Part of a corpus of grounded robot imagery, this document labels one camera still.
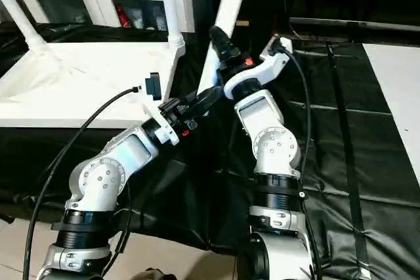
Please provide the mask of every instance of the glass cabinet door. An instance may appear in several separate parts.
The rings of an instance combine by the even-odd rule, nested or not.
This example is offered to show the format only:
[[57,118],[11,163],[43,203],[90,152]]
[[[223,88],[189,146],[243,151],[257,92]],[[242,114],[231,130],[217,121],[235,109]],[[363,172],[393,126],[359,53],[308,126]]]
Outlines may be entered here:
[[[97,1],[107,26],[167,30],[163,0]],[[192,13],[184,7],[184,0],[175,0],[175,3],[180,30],[182,32],[188,32],[188,28],[193,30],[194,20],[186,18],[187,13],[188,16],[192,16]]]
[[97,0],[24,0],[38,23],[106,25]]
[[167,31],[163,1],[112,0],[121,27]]
[[50,23],[92,24],[83,0],[37,0]]

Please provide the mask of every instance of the white tile floor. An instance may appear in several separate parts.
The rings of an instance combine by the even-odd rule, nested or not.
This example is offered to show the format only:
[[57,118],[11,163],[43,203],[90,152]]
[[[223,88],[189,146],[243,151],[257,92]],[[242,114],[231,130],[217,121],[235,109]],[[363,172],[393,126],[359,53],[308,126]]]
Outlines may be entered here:
[[[31,257],[31,279],[42,266],[48,246],[56,232],[50,224],[37,223]],[[0,221],[0,279],[21,280],[28,221],[13,224]],[[178,280],[231,280],[234,258],[188,247],[172,241],[131,234],[125,252],[118,258],[105,280],[130,280],[147,268],[173,273]]]

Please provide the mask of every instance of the black cable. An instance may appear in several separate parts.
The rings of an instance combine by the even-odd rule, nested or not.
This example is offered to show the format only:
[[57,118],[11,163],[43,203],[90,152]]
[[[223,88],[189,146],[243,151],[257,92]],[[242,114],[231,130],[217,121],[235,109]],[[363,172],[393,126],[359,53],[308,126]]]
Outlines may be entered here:
[[306,160],[308,157],[309,152],[309,146],[310,146],[310,135],[312,133],[312,116],[310,114],[310,96],[309,96],[309,88],[308,83],[306,82],[305,74],[303,73],[302,67],[300,63],[297,61],[297,59],[294,57],[294,55],[289,52],[284,47],[279,48],[280,52],[286,54],[290,60],[295,64],[297,71],[299,72],[299,75],[301,76],[303,89],[304,89],[304,106],[306,109],[306,139],[304,141],[304,152],[302,154],[302,161],[301,161],[301,179],[300,183],[301,186],[303,186],[303,171],[306,166]]
[[[299,75],[301,76],[303,89],[304,89],[304,103],[305,103],[305,108],[306,108],[306,139],[304,142],[304,153],[303,153],[302,162],[301,162],[301,178],[300,178],[300,183],[303,188],[303,175],[305,172],[304,169],[306,166],[306,160],[307,160],[308,152],[309,152],[310,135],[312,134],[312,116],[311,116],[311,110],[310,110],[309,88],[308,88],[308,83],[306,82],[306,77],[305,77],[305,74],[303,73],[302,67],[300,63],[297,61],[297,59],[294,57],[294,55],[291,52],[289,52],[287,49],[285,49],[284,47],[279,47],[279,51],[286,54],[290,58],[290,60],[295,64],[296,69],[299,72]],[[312,251],[314,252],[317,280],[322,280],[322,268],[321,268],[320,255],[318,252],[318,247],[316,246],[314,231],[312,229],[312,226],[310,225],[308,212],[306,210],[306,206],[304,203],[305,202],[302,200],[301,208],[306,218],[306,228],[308,230],[308,237],[309,237],[310,245],[312,246]]]
[[95,118],[98,117],[100,113],[102,113],[110,104],[114,103],[119,98],[125,96],[126,94],[132,93],[132,92],[138,92],[138,87],[133,87],[131,89],[127,89],[115,97],[113,97],[111,100],[107,101],[104,105],[102,105],[92,116],[89,117],[89,119],[79,128],[79,130],[76,132],[76,134],[73,136],[73,138],[66,144],[66,146],[61,150],[61,152],[57,155],[57,157],[54,159],[52,163],[54,163],[54,166],[51,169],[51,172],[47,178],[47,180],[44,183],[44,186],[42,187],[41,193],[39,194],[39,197],[37,198],[37,202],[35,204],[35,208],[32,213],[32,217],[29,223],[28,228],[28,234],[26,236],[26,246],[25,246],[25,257],[24,257],[24,271],[23,271],[23,280],[29,280],[29,272],[30,272],[30,260],[31,260],[31,251],[32,251],[32,239],[33,239],[33,232],[35,229],[35,223],[37,221],[37,217],[39,214],[39,210],[41,208],[41,202],[42,198],[44,197],[45,193],[47,192],[48,186],[53,180],[53,176],[63,160],[65,154],[68,152],[70,147],[73,145],[73,143],[79,138],[79,136],[82,134],[83,131],[92,123],[92,121],[95,120]]
[[121,233],[121,236],[119,237],[118,244],[115,247],[114,255],[112,256],[110,262],[108,262],[108,265],[104,268],[102,271],[101,277],[105,277],[107,272],[111,269],[112,265],[116,262],[118,255],[121,254],[124,251],[125,244],[127,244],[127,241],[130,237],[130,223],[131,223],[131,213],[133,211],[133,204],[131,203],[131,193],[130,193],[130,186],[127,182],[127,197],[129,200],[129,214],[127,218],[127,224],[125,225],[125,230],[123,233]]

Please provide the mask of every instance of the white support rod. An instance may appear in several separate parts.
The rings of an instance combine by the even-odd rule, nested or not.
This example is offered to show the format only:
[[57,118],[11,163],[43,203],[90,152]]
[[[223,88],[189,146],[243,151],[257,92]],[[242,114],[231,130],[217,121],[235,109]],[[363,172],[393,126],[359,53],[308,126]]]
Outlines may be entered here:
[[26,43],[32,49],[39,45],[44,45],[43,38],[35,31],[31,22],[26,18],[23,10],[20,8],[16,0],[1,0],[6,7],[9,14],[12,16],[14,22],[23,33]]
[[166,22],[168,24],[168,42],[174,48],[183,47],[184,38],[179,30],[178,16],[177,16],[177,4],[175,0],[163,0],[165,5]]
[[[231,37],[234,31],[239,9],[241,8],[242,0],[221,0],[220,3],[215,25]],[[216,84],[217,70],[219,66],[220,60],[210,43],[204,63],[203,74],[201,75],[201,80],[199,82],[198,93],[207,88],[213,87]]]

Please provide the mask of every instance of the black mat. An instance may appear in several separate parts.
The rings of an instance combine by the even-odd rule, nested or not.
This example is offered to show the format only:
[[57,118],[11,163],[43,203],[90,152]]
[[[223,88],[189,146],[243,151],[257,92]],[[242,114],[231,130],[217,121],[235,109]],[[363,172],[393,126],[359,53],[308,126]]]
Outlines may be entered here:
[[[164,33],[96,26],[40,27],[48,41],[162,41]],[[0,28],[0,75],[25,51],[16,29]],[[324,274],[340,279],[420,279],[420,189],[394,120],[361,45],[295,41],[312,97],[314,132],[304,187]],[[196,89],[207,46],[191,40],[172,96]],[[268,85],[300,145],[305,137],[303,90],[288,64]],[[135,215],[131,229],[193,247],[234,254],[247,233],[254,160],[249,139],[221,101],[199,128],[168,146],[130,179]],[[68,177],[80,161],[99,152],[120,130],[88,130],[69,153],[45,200],[41,220],[54,222],[70,196]],[[0,128],[0,213],[29,218],[43,169],[74,133],[72,129]],[[115,219],[125,225],[125,196]]]

